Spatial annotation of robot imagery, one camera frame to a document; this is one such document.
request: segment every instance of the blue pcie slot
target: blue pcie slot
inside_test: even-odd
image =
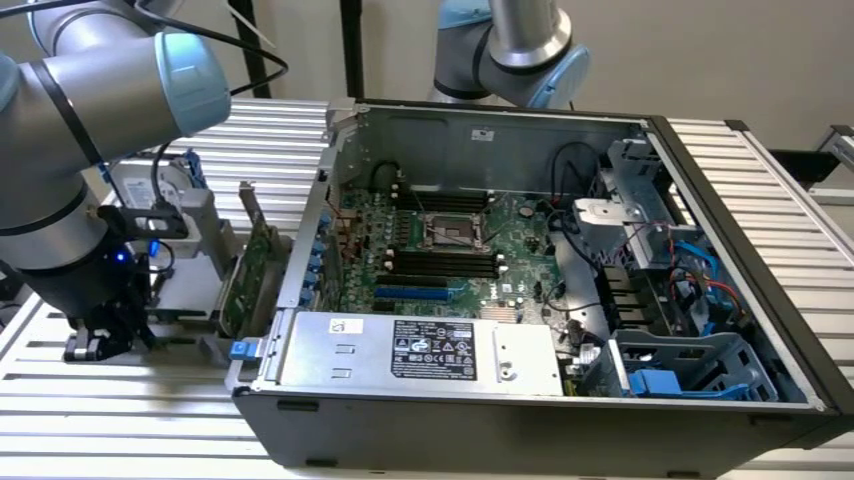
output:
[[[373,297],[448,302],[451,300],[451,291],[447,288],[379,287],[373,289]]]

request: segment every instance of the blue cable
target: blue cable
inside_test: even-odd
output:
[[[702,258],[708,262],[708,268],[711,269],[711,279],[718,280],[718,259],[703,252],[698,247],[687,243],[684,240],[679,240],[674,246],[686,250],[691,255]]]

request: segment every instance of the sticker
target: sticker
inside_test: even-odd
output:
[[[125,178],[121,181],[127,192],[127,201],[133,208],[151,208],[155,204],[155,192],[151,188],[151,180],[147,178]],[[175,186],[163,181],[160,182],[160,193],[172,205],[180,203],[180,195]]]
[[[128,193],[129,206],[135,208],[151,208],[155,203],[155,192],[151,188],[151,180],[144,178],[125,178],[124,189]]]
[[[364,327],[363,324],[364,320],[360,318],[332,318],[329,319],[329,333],[360,335]]]
[[[478,380],[471,323],[395,320],[391,373],[397,378]]]
[[[491,142],[492,140],[495,140],[495,131],[475,128],[471,131],[471,139],[475,142]]]

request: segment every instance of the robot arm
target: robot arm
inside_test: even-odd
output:
[[[228,86],[201,39],[157,33],[128,2],[43,10],[31,26],[52,56],[0,57],[0,261],[68,315],[65,359],[100,360],[152,342],[148,269],[80,171],[225,120]]]
[[[564,107],[590,53],[554,0],[444,0],[431,100],[476,103],[498,95],[531,108]]]

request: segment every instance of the white wall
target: white wall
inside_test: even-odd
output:
[[[854,123],[850,0],[558,0],[592,66],[584,110],[738,118],[774,147],[807,148]],[[344,88],[337,0],[256,0],[292,72],[288,98]],[[432,82],[439,0],[364,0],[368,96],[423,99]]]

